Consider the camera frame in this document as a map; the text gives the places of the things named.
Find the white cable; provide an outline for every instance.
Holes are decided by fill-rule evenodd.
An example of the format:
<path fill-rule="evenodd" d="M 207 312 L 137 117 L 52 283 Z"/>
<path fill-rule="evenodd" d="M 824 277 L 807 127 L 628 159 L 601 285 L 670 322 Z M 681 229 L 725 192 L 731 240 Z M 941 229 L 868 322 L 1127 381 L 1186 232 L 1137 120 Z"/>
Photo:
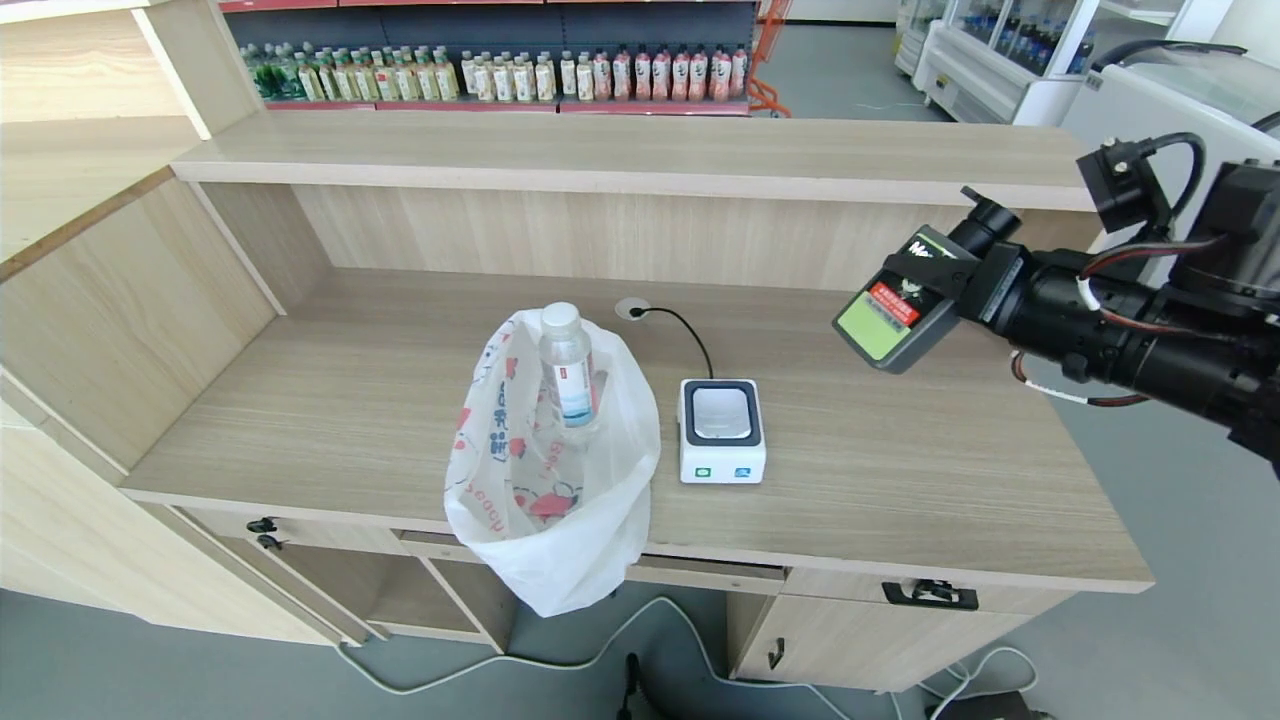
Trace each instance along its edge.
<path fill-rule="evenodd" d="M 1091 313 L 1097 313 L 1102 310 L 1102 304 L 1098 302 L 1096 295 L 1093 295 L 1093 288 L 1089 287 L 1089 278 L 1075 278 L 1075 290 L 1080 292 L 1080 301 L 1084 306 L 1089 309 Z"/>
<path fill-rule="evenodd" d="M 1021 350 L 1015 350 L 1015 351 L 1012 351 L 1012 352 L 1009 354 L 1009 357 L 1010 359 L 1018 357 L 1021 352 L 1023 352 Z M 1024 386 L 1032 388 L 1032 389 L 1038 389 L 1038 391 L 1043 392 L 1044 395 L 1052 395 L 1053 397 L 1060 397 L 1062 400 L 1070 400 L 1071 402 L 1079 402 L 1080 405 L 1088 405 L 1089 404 L 1089 398 L 1088 397 L 1082 397 L 1079 395 L 1070 395 L 1070 393 L 1062 392 L 1060 389 L 1053 389 L 1051 387 L 1044 387 L 1042 384 L 1032 382 L 1030 378 L 1028 378 L 1025 380 L 1019 380 L 1019 382 L 1023 383 Z"/>
<path fill-rule="evenodd" d="M 818 688 L 813 687 L 809 683 L 750 683 L 750 682 L 746 682 L 746 680 L 730 680 L 727 678 L 721 678 L 719 675 L 717 675 L 716 674 L 716 669 L 712 666 L 712 659 L 710 659 L 709 655 L 707 655 L 707 646 L 703 644 L 703 638 L 701 638 L 701 635 L 698 634 L 698 628 L 694 626 L 694 621 L 689 619 L 689 615 L 678 605 L 676 605 L 676 601 L 673 601 L 673 600 L 671 600 L 669 597 L 666 597 L 666 596 L 658 596 L 658 597 L 650 600 L 649 602 L 644 603 L 643 606 L 640 606 L 640 610 L 636 610 L 635 612 L 632 612 L 631 616 L 627 618 L 626 623 L 622 623 L 622 625 L 620 625 L 617 630 L 613 630 L 613 634 L 609 635 L 609 639 L 604 641 L 604 644 L 600 647 L 600 650 L 594 656 L 591 656 L 590 660 L 585 660 L 582 662 L 570 662 L 570 664 L 561 665 L 561 664 L 556 664 L 556 662 L 544 662 L 541 660 L 530 660 L 527 657 L 518 657 L 518 656 L 515 656 L 515 655 L 495 655 L 493 657 L 486 657 L 486 659 L 484 659 L 484 660 L 481 660 L 481 661 L 479 661 L 479 662 L 476 662 L 474 665 L 468 665 L 468 666 L 466 666 L 466 667 L 463 667 L 461 670 L 457 670 L 454 673 L 449 673 L 448 675 L 444 675 L 443 678 L 436 678 L 435 680 L 430 680 L 428 683 L 422 683 L 421 685 L 413 685 L 413 687 L 408 687 L 408 688 L 397 688 L 397 687 L 394 687 L 392 684 L 388 684 L 381 678 L 378 678 L 376 675 L 372 674 L 372 671 L 370 671 L 367 667 L 365 667 L 364 665 L 361 665 L 360 661 L 357 661 L 355 657 L 349 656 L 349 655 L 347 655 L 347 652 L 343 651 L 342 646 L 337 646 L 335 650 L 338 651 L 338 655 L 343 660 L 347 661 L 348 665 L 351 665 L 352 667 L 355 667 L 356 671 L 358 671 L 361 675 L 364 675 L 365 679 L 367 679 L 370 683 L 378 685 L 383 691 L 387 691 L 387 692 L 389 692 L 392 694 L 410 696 L 410 694 L 420 693 L 420 692 L 429 691 L 431 688 L 443 685 L 444 683 L 448 683 L 449 680 L 461 678 L 462 675 L 466 675 L 467 673 L 471 673 L 474 670 L 479 670 L 479 669 L 481 669 L 481 667 L 484 667 L 486 665 L 492 665 L 494 662 L 516 662 L 517 665 L 529 665 L 529 666 L 532 666 L 532 667 L 541 667 L 544 670 L 586 670 L 588 667 L 595 665 L 602 657 L 604 657 L 604 653 L 609 650 L 611 646 L 613 646 L 613 641 L 618 639 L 618 635 L 621 635 L 622 632 L 626 630 L 631 625 L 631 623 L 634 623 L 636 620 L 636 618 L 644 615 L 645 610 L 649 610 L 650 607 L 653 607 L 655 605 L 669 605 L 671 609 L 675 610 L 677 615 L 680 615 L 681 620 L 684 620 L 685 624 L 689 625 L 689 630 L 694 634 L 694 639 L 698 642 L 698 650 L 700 650 L 701 653 L 703 653 L 703 664 L 707 666 L 707 671 L 710 673 L 712 678 L 714 678 L 716 682 L 718 682 L 721 684 L 724 684 L 724 685 L 735 687 L 735 688 L 754 688 L 754 689 L 762 689 L 762 688 L 763 689 L 808 688 L 808 689 L 813 691 L 813 694 L 818 696 L 818 700 L 820 700 L 823 702 L 823 705 L 826 705 L 828 708 L 831 708 L 831 712 L 835 714 L 836 717 L 838 717 L 840 720 L 851 720 L 838 707 L 836 707 L 835 703 L 832 703 L 829 700 L 827 700 L 827 696 L 822 694 L 818 691 Z"/>
<path fill-rule="evenodd" d="M 987 691 L 987 692 L 980 692 L 980 693 L 969 693 L 969 694 L 966 694 L 966 696 L 964 696 L 961 698 L 960 693 L 963 693 L 965 691 L 965 688 L 968 688 L 969 684 L 973 683 L 978 678 L 978 675 L 982 674 L 982 669 L 987 666 L 987 661 L 991 660 L 992 657 L 995 657 L 996 655 L 1000 655 L 1001 652 L 1011 652 L 1011 653 L 1016 655 L 1018 657 L 1021 657 L 1023 660 L 1025 660 L 1027 661 L 1027 666 L 1030 667 L 1030 670 L 1032 670 L 1032 679 L 1027 684 L 1021 685 L 1020 688 L 1012 689 L 1012 691 Z M 960 670 L 956 671 L 956 670 L 952 670 L 952 667 L 959 667 Z M 987 696 L 993 696 L 993 694 L 1004 694 L 1004 693 L 1007 693 L 1007 692 L 1025 693 L 1025 692 L 1030 691 L 1032 688 L 1034 688 L 1036 683 L 1039 682 L 1039 671 L 1036 669 L 1036 664 L 1032 662 L 1032 659 L 1027 657 L 1027 653 L 1023 652 L 1023 651 L 1020 651 L 1020 650 L 1018 650 L 1016 647 L 1009 647 L 1009 646 L 1001 646 L 1001 647 L 996 647 L 996 648 L 992 648 L 991 651 L 988 651 L 987 655 L 982 656 L 982 660 L 978 661 L 978 667 L 975 667 L 972 673 L 961 662 L 956 662 L 955 665 L 947 666 L 947 673 L 952 678 L 955 678 L 956 680 L 960 680 L 960 684 L 956 685 L 956 688 L 954 691 L 951 691 L 950 693 L 947 693 L 947 694 L 942 694 L 938 691 L 931 688 L 929 685 L 927 685 L 924 683 L 919 683 L 919 687 L 923 688 L 924 692 L 942 698 L 942 702 L 940 702 L 938 706 L 933 710 L 933 714 L 929 715 L 929 720 L 938 720 L 938 716 L 942 715 L 942 711 L 946 710 L 947 706 L 951 705 L 956 700 L 970 700 L 970 698 L 975 698 L 975 697 L 987 697 Z M 900 712 L 899 714 L 899 720 L 901 720 L 901 717 L 902 717 L 902 715 Z"/>

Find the drawer handle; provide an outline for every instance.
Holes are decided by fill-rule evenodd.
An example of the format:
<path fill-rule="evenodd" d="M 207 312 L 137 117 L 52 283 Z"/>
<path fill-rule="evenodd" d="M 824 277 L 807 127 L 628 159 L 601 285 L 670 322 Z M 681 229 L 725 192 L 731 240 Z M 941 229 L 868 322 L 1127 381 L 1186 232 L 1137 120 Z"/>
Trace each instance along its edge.
<path fill-rule="evenodd" d="M 916 580 L 911 594 L 902 591 L 901 583 L 881 583 L 881 588 L 884 591 L 884 600 L 893 605 L 914 605 L 941 610 L 978 610 L 978 591 L 956 588 L 943 580 Z"/>
<path fill-rule="evenodd" d="M 262 518 L 261 520 L 244 523 L 244 529 L 260 536 L 262 533 L 274 533 L 279 528 L 275 527 L 275 518 Z"/>
<path fill-rule="evenodd" d="M 778 651 L 777 652 L 772 652 L 772 651 L 769 652 L 769 670 L 773 670 L 774 667 L 778 666 L 778 662 L 782 662 L 782 653 L 785 653 L 787 651 L 787 644 L 786 644 L 786 641 L 783 638 L 778 638 L 774 642 L 778 643 Z"/>

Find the black cable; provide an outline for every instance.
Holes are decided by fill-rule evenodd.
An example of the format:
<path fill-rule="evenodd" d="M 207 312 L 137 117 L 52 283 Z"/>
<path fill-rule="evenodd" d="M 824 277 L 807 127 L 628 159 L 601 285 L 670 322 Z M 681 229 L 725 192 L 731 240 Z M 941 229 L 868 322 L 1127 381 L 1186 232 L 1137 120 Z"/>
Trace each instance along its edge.
<path fill-rule="evenodd" d="M 1172 217 L 1176 218 L 1190 204 L 1192 195 L 1196 193 L 1201 177 L 1204 174 L 1204 141 L 1194 132 L 1171 132 L 1157 137 L 1152 142 L 1152 147 L 1156 151 L 1170 145 L 1187 145 L 1192 149 L 1192 174 L 1187 177 L 1187 186 L 1183 188 L 1183 193 L 1178 196 L 1178 202 L 1174 202 L 1171 210 Z"/>
<path fill-rule="evenodd" d="M 631 309 L 631 316 L 632 318 L 644 318 L 649 313 L 666 313 L 666 314 L 671 315 L 672 318 L 680 320 L 680 323 L 682 325 L 685 325 L 685 329 L 689 331 L 689 334 L 694 336 L 694 342 L 698 343 L 698 348 L 703 351 L 703 359 L 707 360 L 707 379 L 709 379 L 709 380 L 716 379 L 716 370 L 712 369 L 712 356 L 710 356 L 709 352 L 707 352 L 707 346 L 703 345 L 703 338 L 698 337 L 698 331 L 695 331 L 694 327 L 689 324 L 689 320 L 686 320 L 680 313 L 676 313 L 671 307 L 632 307 Z"/>

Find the bottle cap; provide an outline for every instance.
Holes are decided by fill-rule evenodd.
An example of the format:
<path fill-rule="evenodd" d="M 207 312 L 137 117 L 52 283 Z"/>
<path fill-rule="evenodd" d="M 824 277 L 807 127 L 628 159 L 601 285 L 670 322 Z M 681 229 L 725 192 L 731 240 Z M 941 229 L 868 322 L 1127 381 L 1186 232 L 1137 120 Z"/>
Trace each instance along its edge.
<path fill-rule="evenodd" d="M 577 325 L 580 318 L 572 302 L 552 302 L 543 309 L 543 332 L 563 334 Z"/>

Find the bottle row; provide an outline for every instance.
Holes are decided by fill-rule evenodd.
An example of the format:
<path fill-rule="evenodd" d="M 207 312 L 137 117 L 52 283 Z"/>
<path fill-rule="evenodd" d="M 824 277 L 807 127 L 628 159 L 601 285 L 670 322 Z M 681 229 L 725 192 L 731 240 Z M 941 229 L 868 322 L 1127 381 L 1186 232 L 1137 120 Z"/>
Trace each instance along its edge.
<path fill-rule="evenodd" d="M 603 49 L 568 50 L 558 63 L 550 53 L 536 60 L 529 53 L 463 51 L 457 65 L 443 45 L 429 50 L 401 46 L 321 47 L 288 42 L 241 47 L 241 56 L 264 100 L 310 102 L 458 101 L 554 102 L 558 95 L 581 102 L 599 100 L 672 100 L 723 102 L 746 92 L 749 58 L 742 45 L 730 54 L 723 46 L 708 55 L 703 46 L 672 55 L 666 46 L 649 55 L 641 45 L 632 56 L 623 45 L 609 58 Z"/>

